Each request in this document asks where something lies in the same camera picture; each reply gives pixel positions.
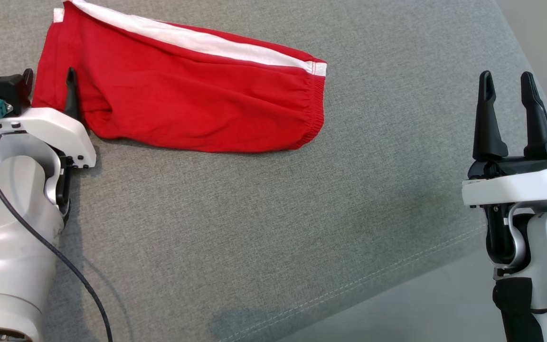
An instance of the black strap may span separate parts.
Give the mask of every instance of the black strap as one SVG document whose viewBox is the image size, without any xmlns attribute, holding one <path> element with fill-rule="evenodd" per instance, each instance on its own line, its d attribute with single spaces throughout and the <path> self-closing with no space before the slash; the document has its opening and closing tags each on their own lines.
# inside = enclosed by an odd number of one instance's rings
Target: black strap
<svg viewBox="0 0 547 342">
<path fill-rule="evenodd" d="M 501 310 L 508 342 L 544 342 L 541 327 L 531 312 L 533 283 L 530 278 L 500 279 L 493 301 Z"/>
</svg>

